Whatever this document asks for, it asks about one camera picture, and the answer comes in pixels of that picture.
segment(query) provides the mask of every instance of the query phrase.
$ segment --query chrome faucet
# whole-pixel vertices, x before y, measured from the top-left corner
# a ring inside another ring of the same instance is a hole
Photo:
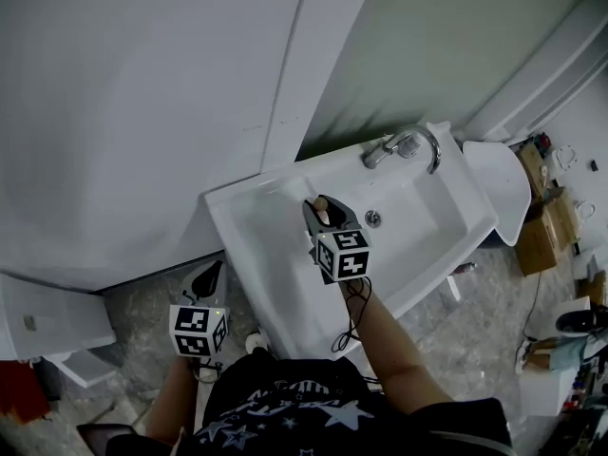
[[[376,165],[378,165],[385,157],[391,155],[396,150],[399,151],[399,155],[402,157],[407,157],[404,154],[401,154],[400,147],[405,144],[414,133],[422,135],[425,139],[427,139],[427,142],[430,145],[433,153],[433,159],[427,167],[427,172],[429,174],[433,174],[437,170],[437,167],[439,167],[439,162],[441,161],[441,148],[439,147],[439,142],[437,142],[437,139],[432,133],[430,133],[428,128],[418,124],[405,125],[401,127],[388,140],[385,142],[380,142],[372,150],[363,154],[361,157],[363,164],[368,169],[375,169]]]

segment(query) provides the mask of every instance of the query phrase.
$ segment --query white sink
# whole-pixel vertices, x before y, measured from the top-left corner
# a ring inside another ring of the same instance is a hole
[[[354,145],[206,195],[245,293],[280,356],[344,354],[331,347],[348,315],[339,288],[323,283],[309,256],[303,200],[332,196],[364,225],[367,211],[380,214],[382,224],[369,228],[369,277],[395,317],[444,280],[496,225],[449,127],[427,126],[442,151],[433,175],[426,142],[414,158],[393,154],[374,170],[361,162],[364,147]]]

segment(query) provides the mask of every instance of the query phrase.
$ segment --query person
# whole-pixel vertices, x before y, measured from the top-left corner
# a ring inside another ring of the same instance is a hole
[[[384,394],[346,358],[276,360],[255,348],[215,383],[194,431],[197,382],[177,358],[145,437],[114,437],[106,454],[515,454],[498,400],[454,402],[367,280],[340,289]]]
[[[515,372],[564,371],[578,368],[608,346],[608,328],[577,337],[547,338],[534,343],[524,339],[518,348]]]

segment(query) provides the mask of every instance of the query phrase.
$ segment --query wire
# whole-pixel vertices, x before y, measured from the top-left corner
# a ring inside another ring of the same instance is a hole
[[[539,289],[541,286],[541,276],[542,276],[542,272],[539,272],[539,283],[536,285],[536,293],[534,294],[534,303],[532,304],[532,309],[530,310],[530,313],[528,314],[528,317],[525,320],[525,324],[523,325],[523,335],[529,340],[529,341],[538,341],[535,337],[532,336],[528,336],[525,333],[525,329],[528,327],[528,323],[530,322],[530,316],[532,315],[532,313],[534,312],[534,308],[536,308],[536,301],[539,298]]]
[[[355,334],[353,334],[353,332],[359,327],[359,324],[361,324],[363,312],[365,311],[365,308],[368,307],[368,301],[370,300],[371,295],[371,280],[369,277],[363,277],[361,279],[361,289],[359,289],[358,291],[354,288],[354,286],[349,280],[346,280],[344,283],[346,284],[347,292],[350,294],[350,296],[346,299],[346,309],[349,312],[349,328],[342,334],[340,334],[337,338],[335,338],[335,341],[333,341],[333,353],[343,352],[349,345],[349,341],[351,341],[351,339],[356,339],[357,341],[360,341],[360,339]],[[370,290],[368,292],[367,297],[363,295],[363,292],[365,291],[366,287],[368,287]],[[351,301],[355,297],[363,299],[363,307],[361,308],[361,313],[359,314],[359,319],[356,323],[352,321],[351,307],[349,306],[349,301]]]

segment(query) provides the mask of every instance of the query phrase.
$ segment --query black t-shirt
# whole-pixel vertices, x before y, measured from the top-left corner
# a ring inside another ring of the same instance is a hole
[[[503,408],[495,399],[435,404],[406,416],[383,394],[370,391],[346,359],[276,361],[256,351],[220,377],[203,427],[181,439],[177,454],[503,453],[445,439],[454,433],[510,447]],[[128,449],[149,455],[171,451],[139,436],[119,436],[110,441],[106,454]]]

